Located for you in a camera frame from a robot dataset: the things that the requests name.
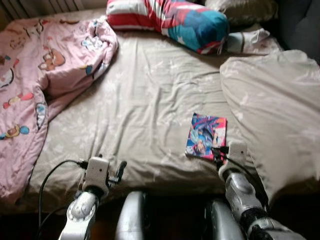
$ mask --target radiator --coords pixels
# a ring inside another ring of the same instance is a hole
[[[9,21],[38,16],[103,8],[106,0],[0,0]]]

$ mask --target bedding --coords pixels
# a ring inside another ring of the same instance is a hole
[[[231,26],[252,25],[277,16],[274,0],[200,0],[207,8],[224,13]]]
[[[106,18],[22,19],[0,33],[0,200],[21,197],[48,122],[108,67],[117,37]]]
[[[222,90],[270,202],[320,189],[320,68],[299,50],[231,57]]]
[[[222,48],[226,16],[185,0],[109,0],[108,23],[116,30],[155,30],[200,54]]]
[[[105,11],[63,16],[91,19]],[[36,211],[40,186],[52,168],[98,154],[111,160],[111,176],[127,161],[107,201],[136,189],[155,195],[224,193],[216,167],[187,158],[185,148],[194,112],[227,118],[226,141],[241,139],[221,89],[219,67],[227,56],[200,55],[156,32],[116,34],[119,48],[107,73],[49,123],[24,195],[15,206],[0,206],[2,213]],[[249,156],[246,166],[256,173]],[[83,174],[75,164],[59,167],[45,185],[44,210],[70,203]]]

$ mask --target wooden floor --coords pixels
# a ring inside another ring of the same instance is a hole
[[[204,196],[150,198],[147,207],[150,240],[201,240],[204,226]],[[91,229],[92,240],[113,240],[124,199],[99,208]],[[272,208],[272,216],[307,240],[320,239],[320,193],[287,197]],[[57,240],[65,216],[54,215],[45,225],[43,240]],[[7,215],[0,218],[0,239],[32,240],[37,231],[36,214]]]

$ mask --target beige pillow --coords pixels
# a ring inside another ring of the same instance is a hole
[[[277,16],[274,0],[204,0],[207,8],[226,15],[231,26],[251,25]]]
[[[223,94],[269,201],[320,187],[320,68],[299,50],[231,57]]]

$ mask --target wire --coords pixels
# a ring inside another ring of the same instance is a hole
[[[227,157],[225,155],[221,155],[221,156],[223,158],[225,158],[226,160],[230,161],[231,163],[233,163],[234,165],[236,165],[237,167],[241,168],[251,178],[251,180],[255,182],[256,186],[259,188],[259,192],[262,193],[263,199],[261,199],[261,202],[264,205],[265,210],[268,213],[268,215],[270,215],[270,208],[269,208],[269,204],[268,204],[268,196],[267,196],[267,193],[265,191],[265,188],[261,185],[261,183],[259,181],[257,181],[257,179],[251,174],[251,172],[249,172],[241,164],[239,164],[235,160],[233,160],[233,159],[231,159],[231,158],[229,158],[229,157]]]
[[[75,161],[75,160],[64,160],[62,162],[60,162],[57,166],[55,166],[47,175],[46,177],[44,178],[43,182],[42,182],[42,185],[40,187],[40,191],[39,191],[39,199],[38,199],[38,220],[39,220],[39,229],[41,227],[41,217],[42,217],[42,194],[43,194],[43,191],[44,191],[44,187],[45,187],[45,184],[48,180],[48,178],[50,177],[50,175],[58,168],[60,167],[62,164],[65,164],[65,163],[75,163],[75,164],[79,164],[78,161]]]
[[[42,231],[42,228],[44,227],[44,225],[45,225],[45,223],[47,222],[47,220],[53,215],[53,214],[55,214],[55,213],[57,213],[57,212],[59,212],[59,211],[61,211],[61,210],[66,210],[68,208],[68,206],[63,206],[63,207],[59,207],[59,208],[57,208],[57,209],[55,209],[55,210],[53,210],[52,212],[50,212],[49,214],[48,214],[48,216],[46,216],[45,217],[45,219],[43,220],[43,222],[40,224],[40,226],[39,226],[39,228],[38,228],[38,230],[37,230],[37,232],[36,232],[36,235],[35,235],[35,240],[39,240],[40,239],[40,233],[41,233],[41,231]]]

